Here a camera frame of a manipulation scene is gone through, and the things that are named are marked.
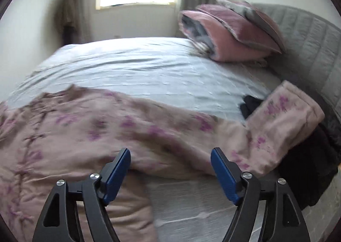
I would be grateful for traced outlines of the pink floral padded coat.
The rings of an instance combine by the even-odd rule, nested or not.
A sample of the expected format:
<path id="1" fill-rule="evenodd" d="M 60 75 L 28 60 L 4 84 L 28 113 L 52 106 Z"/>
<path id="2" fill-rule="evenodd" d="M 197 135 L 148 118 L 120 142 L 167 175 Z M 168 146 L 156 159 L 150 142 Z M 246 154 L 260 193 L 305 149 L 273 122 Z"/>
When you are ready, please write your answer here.
<path id="1" fill-rule="evenodd" d="M 17 240 L 31 241 L 57 180 L 82 180 L 127 148 L 132 172 L 109 217 L 121 241 L 156 241 L 137 172 L 174 179 L 213 174 L 210 153 L 219 147 L 241 170 L 264 176 L 324 116 L 287 81 L 244 123 L 78 86 L 43 93 L 17 109 L 1 103 L 1 215 Z"/>

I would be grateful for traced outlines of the black folded jacket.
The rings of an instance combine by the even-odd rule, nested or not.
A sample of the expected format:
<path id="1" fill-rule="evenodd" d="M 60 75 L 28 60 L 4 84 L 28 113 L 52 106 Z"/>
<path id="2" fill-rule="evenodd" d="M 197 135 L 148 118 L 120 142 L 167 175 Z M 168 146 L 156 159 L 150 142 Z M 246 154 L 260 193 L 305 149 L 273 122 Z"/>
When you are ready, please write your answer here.
<path id="1" fill-rule="evenodd" d="M 340 164 L 340 121 L 322 96 L 312 98 L 322 108 L 325 118 L 312 134 L 288 151 L 275 173 L 286 179 L 300 209 L 314 206 Z"/>

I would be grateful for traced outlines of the grey quilted headboard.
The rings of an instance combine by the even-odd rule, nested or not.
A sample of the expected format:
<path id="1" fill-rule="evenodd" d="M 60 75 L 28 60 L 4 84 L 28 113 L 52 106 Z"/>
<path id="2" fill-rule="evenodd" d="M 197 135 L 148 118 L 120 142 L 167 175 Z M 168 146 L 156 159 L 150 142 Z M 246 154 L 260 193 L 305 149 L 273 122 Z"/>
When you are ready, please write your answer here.
<path id="1" fill-rule="evenodd" d="M 267 59 L 270 69 L 295 85 L 308 86 L 340 113 L 340 28 L 314 13 L 256 3 L 279 26 L 286 52 Z"/>

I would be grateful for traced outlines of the pink folded quilt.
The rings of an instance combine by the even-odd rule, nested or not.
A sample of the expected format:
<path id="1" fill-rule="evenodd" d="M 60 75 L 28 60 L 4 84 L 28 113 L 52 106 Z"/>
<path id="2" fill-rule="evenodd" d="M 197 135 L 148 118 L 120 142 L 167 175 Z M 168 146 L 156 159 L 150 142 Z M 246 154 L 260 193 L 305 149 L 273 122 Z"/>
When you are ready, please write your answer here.
<path id="1" fill-rule="evenodd" d="M 249 47 L 237 39 L 221 22 L 199 11 L 182 11 L 179 29 L 194 45 L 217 62 L 248 62 L 262 59 L 269 50 Z"/>

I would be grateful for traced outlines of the pink velvet pillow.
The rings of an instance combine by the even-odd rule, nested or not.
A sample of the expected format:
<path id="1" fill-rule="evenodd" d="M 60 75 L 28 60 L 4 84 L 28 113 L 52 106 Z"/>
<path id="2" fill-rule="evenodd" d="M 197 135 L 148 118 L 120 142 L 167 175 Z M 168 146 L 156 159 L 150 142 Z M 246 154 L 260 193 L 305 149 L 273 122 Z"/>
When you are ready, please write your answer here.
<path id="1" fill-rule="evenodd" d="M 225 26 L 239 42 L 259 50 L 282 53 L 274 40 L 261 28 L 219 4 L 202 4 L 196 10 L 206 13 Z"/>

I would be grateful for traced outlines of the hanging brown coat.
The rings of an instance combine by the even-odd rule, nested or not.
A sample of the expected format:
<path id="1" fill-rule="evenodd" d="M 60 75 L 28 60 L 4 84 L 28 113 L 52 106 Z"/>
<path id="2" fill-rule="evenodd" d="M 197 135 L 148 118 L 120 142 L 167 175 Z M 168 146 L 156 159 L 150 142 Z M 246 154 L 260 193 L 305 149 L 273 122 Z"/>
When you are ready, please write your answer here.
<path id="1" fill-rule="evenodd" d="M 55 27 L 62 45 L 80 43 L 80 27 L 77 0 L 61 0 L 54 16 Z"/>

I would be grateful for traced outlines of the left grey curtain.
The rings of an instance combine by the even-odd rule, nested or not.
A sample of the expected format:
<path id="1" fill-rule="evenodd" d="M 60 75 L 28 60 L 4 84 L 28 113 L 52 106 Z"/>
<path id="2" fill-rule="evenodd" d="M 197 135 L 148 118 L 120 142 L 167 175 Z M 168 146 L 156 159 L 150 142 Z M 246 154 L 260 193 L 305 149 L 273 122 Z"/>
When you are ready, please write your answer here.
<path id="1" fill-rule="evenodd" d="M 77 42 L 89 43 L 92 39 L 90 30 L 89 0 L 75 0 L 75 20 Z"/>

